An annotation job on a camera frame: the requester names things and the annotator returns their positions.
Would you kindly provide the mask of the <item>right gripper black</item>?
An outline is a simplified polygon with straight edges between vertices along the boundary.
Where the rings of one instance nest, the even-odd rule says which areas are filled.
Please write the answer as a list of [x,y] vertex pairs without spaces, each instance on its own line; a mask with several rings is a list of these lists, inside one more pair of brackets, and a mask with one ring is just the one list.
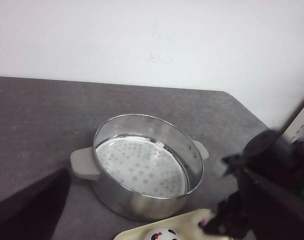
[[[278,132],[266,130],[251,139],[242,153],[220,161],[221,175],[246,167],[269,181],[291,190],[304,190],[304,143],[288,143]],[[231,194],[218,204],[217,215],[204,227],[210,235],[242,235],[240,195]]]

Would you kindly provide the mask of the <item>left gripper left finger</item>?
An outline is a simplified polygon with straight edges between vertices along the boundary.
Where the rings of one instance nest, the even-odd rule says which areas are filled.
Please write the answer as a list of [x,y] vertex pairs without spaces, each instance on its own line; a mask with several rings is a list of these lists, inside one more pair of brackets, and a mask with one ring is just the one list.
[[70,185],[63,168],[0,201],[0,240],[50,240]]

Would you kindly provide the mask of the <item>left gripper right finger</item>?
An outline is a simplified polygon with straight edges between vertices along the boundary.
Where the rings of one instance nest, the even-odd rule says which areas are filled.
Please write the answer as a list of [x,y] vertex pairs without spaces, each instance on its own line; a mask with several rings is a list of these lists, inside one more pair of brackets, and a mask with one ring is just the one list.
[[239,192],[256,239],[304,240],[304,199],[246,168]]

